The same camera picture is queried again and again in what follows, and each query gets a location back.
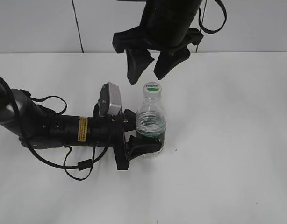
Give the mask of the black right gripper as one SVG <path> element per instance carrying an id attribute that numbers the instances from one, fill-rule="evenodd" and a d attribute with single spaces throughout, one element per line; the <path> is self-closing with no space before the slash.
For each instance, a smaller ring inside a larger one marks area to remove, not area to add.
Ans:
<path id="1" fill-rule="evenodd" d="M 139 26 L 114 33 L 112 45 L 117 53 L 126 52 L 127 78 L 131 85 L 137 83 L 154 61 L 148 49 L 176 51 L 160 53 L 154 68 L 158 80 L 190 57 L 186 46 L 198 45 L 203 38 L 198 29 L 190 28 L 200 5 L 200 0 L 148 0 Z"/>

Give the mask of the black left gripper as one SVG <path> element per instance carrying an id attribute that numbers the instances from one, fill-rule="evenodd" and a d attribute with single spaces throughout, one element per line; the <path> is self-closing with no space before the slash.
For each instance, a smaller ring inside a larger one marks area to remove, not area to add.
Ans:
<path id="1" fill-rule="evenodd" d="M 128 170 L 129 161 L 139 156 L 160 151 L 163 143 L 150 137 L 138 138 L 130 136 L 128 142 L 125 133 L 136 130 L 136 114 L 130 109 L 125 109 L 118 115 L 99 115 L 99 105 L 93 108 L 93 123 L 90 125 L 94 147 L 104 149 L 97 158 L 92 158 L 90 166 L 98 162 L 112 147 L 115 155 L 117 170 Z"/>

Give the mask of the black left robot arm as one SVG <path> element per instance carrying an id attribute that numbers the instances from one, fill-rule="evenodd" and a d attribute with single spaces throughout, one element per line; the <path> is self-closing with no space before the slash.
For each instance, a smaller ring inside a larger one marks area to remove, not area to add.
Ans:
<path id="1" fill-rule="evenodd" d="M 136 128 L 136 115 L 122 110 L 120 89 L 108 82 L 91 117 L 69 116 L 41 105 L 28 91 L 12 89 L 0 76 L 0 125 L 18 136 L 22 146 L 40 158 L 38 150 L 49 148 L 113 148 L 118 170 L 127 170 L 129 162 L 141 155 L 157 152 L 162 144 L 125 133 Z"/>

